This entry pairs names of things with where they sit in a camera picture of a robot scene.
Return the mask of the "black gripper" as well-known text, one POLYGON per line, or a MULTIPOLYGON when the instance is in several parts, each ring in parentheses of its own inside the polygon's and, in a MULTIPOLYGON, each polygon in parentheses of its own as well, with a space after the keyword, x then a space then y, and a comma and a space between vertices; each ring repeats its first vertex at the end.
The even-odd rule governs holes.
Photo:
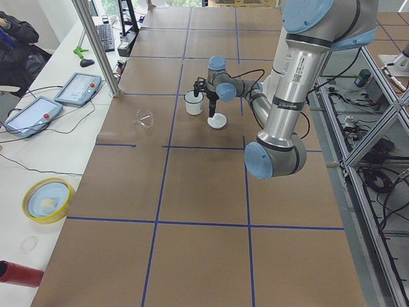
POLYGON ((206 97, 209 100, 208 117, 213 118, 215 116, 215 113, 216 113, 215 110, 216 110, 216 105, 217 105, 217 101, 218 101, 219 97, 214 91, 207 91, 206 92, 206 97))

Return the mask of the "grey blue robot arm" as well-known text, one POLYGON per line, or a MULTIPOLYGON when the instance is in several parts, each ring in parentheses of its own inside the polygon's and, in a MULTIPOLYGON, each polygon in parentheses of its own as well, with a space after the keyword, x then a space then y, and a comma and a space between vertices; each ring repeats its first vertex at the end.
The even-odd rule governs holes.
POLYGON ((288 1, 280 37, 288 49, 282 70, 271 76, 277 82, 272 97, 267 97, 265 84, 230 76, 223 57, 210 58, 208 77, 195 83, 194 93, 206 93, 210 116, 218 100, 242 97, 248 102, 262 127, 244 150, 254 177, 292 175, 303 168, 306 149, 294 129, 325 55, 371 43, 377 13, 377 1, 288 1))

